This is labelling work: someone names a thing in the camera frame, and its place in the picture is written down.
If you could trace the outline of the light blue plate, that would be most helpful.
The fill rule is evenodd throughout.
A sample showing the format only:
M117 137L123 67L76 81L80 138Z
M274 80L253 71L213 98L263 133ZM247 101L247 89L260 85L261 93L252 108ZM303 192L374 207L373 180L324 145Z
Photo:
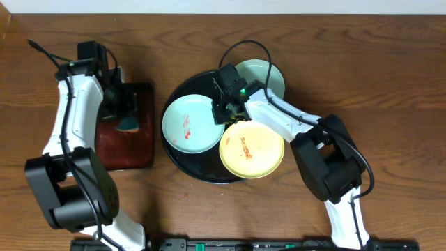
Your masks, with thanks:
M225 125L215 123L212 99L190 94L175 99L162 117L162 134L168 144L183 153L203 153L216 145Z

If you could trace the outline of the yellow plate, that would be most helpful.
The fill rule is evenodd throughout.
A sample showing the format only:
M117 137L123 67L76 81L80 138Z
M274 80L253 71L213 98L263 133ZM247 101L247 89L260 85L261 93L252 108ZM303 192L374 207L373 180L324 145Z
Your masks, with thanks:
M281 163L284 140L262 123L240 121L229 126L222 135L219 154L232 174L248 179L262 178Z

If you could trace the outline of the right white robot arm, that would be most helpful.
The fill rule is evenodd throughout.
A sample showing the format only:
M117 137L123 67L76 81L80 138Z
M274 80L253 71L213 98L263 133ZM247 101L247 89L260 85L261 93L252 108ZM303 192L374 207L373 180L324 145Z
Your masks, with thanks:
M256 121L285 139L305 185L327 208L332 242L338 248L364 250L370 236L357 201L367 195L360 186L371 167L340 118L303 112L259 81L217 77L214 85L220 93L213 102L216 123Z

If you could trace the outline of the green scrubbing sponge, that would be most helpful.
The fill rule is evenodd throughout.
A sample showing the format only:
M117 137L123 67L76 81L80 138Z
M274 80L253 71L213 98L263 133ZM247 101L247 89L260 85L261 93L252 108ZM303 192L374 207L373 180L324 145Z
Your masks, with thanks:
M139 130L139 122L135 116L125 116L115 127L121 132L137 132Z

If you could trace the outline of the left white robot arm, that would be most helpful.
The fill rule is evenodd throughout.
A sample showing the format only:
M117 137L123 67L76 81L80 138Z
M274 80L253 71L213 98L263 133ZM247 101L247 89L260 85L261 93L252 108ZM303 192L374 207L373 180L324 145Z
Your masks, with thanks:
M53 131L24 173L51 228L92 236L100 248L145 250L144 227L121 210L116 184L95 154L104 75L96 59L59 66Z

